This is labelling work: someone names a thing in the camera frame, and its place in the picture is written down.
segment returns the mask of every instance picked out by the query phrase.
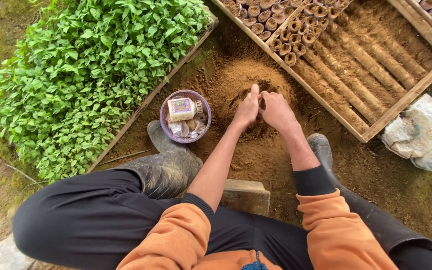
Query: rubber boot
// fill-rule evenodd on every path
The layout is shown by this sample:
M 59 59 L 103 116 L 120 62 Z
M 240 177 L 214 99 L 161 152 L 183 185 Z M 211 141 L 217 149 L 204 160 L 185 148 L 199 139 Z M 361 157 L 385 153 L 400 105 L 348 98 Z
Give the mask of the rubber boot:
M 160 154 L 140 157 L 117 168 L 135 172 L 141 179 L 141 193 L 149 198 L 175 198 L 191 184 L 203 162 L 186 145 L 171 140 L 159 121 L 149 123 L 147 131 Z
M 361 217 L 387 254 L 399 244 L 411 240 L 426 240 L 432 243 L 432 240 L 411 230 L 391 214 L 361 198 L 338 181 L 333 173 L 333 154 L 326 136 L 315 133 L 310 135 L 307 141 L 321 165 L 326 169 L 334 187 L 339 189 L 340 196 L 344 197 L 349 205 L 350 211 Z

